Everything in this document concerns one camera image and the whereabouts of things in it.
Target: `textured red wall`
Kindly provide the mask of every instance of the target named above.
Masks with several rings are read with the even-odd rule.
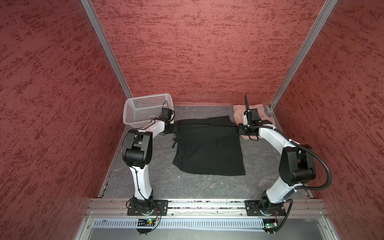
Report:
[[[383,12],[383,1],[339,0],[275,108],[333,172],[318,194],[342,239],[384,239]]]
[[[93,0],[134,96],[269,104],[324,0]]]
[[[126,99],[79,0],[0,3],[0,239],[73,239]]]

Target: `white plastic basket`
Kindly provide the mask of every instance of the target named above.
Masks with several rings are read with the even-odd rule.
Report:
[[[152,118],[160,116],[163,106],[174,110],[169,93],[128,98],[124,104],[122,121],[133,128],[145,127]]]

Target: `folded pink garment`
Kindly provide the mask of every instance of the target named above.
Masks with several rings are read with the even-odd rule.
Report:
[[[259,111],[259,115],[262,118],[262,120],[269,120],[273,123],[273,125],[275,124],[275,120],[272,117],[268,117],[265,114],[264,106],[262,104],[251,105],[251,106],[249,106],[249,108],[250,109],[257,108],[257,110]],[[245,112],[245,105],[234,105],[233,106],[233,117],[235,118],[235,122],[237,125],[239,125],[239,123],[243,123],[244,112]],[[248,136],[244,136],[244,135],[241,135],[241,136],[244,139],[249,139]]]

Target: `metal corner post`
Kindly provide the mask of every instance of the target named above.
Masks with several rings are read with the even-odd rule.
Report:
[[[97,37],[99,38],[99,40],[101,42],[101,45],[105,51],[105,54],[107,55],[109,62],[111,63],[112,68],[115,71],[115,74],[116,74],[116,76],[120,82],[120,85],[121,85],[125,95],[127,96],[127,98],[131,98],[132,93],[129,89],[127,81],[125,80],[123,72],[121,71],[119,63],[118,63],[115,55],[113,54],[113,50],[112,50],[111,46],[109,45],[107,36],[104,33],[104,30],[101,26],[99,18],[97,17],[96,11],[92,5],[91,0],[80,0],[80,1],[81,1],[82,5],[85,9],[85,12],[88,15],[89,20],[91,21],[91,24],[93,26],[93,29],[96,32]]]
[[[326,0],[269,107],[273,111],[338,0]]]

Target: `perforated basket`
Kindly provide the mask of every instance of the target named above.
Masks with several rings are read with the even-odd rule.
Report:
[[[162,107],[173,110],[173,101],[169,93],[129,98],[125,101],[122,121],[133,128],[147,126],[152,118],[157,118]]]

